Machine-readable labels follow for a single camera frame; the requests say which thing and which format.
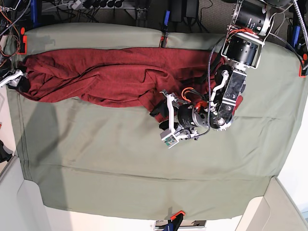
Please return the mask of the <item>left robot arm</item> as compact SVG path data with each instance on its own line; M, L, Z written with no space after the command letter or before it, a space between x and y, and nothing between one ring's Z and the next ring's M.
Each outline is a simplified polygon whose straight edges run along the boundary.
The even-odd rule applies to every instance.
M213 62L207 64L207 92L201 94L188 87L181 96L162 90L165 99L151 112L161 114L168 120L160 125L161 140L171 148L181 140L198 139L197 128L223 131L230 127L244 88L246 69L256 69L270 32L270 0L239 0L235 4L232 21L218 57L226 64L215 73L215 85L211 86L210 75Z

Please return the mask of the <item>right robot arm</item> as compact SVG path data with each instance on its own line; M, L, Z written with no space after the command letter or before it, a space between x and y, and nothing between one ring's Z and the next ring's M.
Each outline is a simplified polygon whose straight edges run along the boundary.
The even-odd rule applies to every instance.
M26 69L19 64L19 56L27 53L26 29L21 24L30 12L30 0L2 0L0 2L0 86L28 92Z

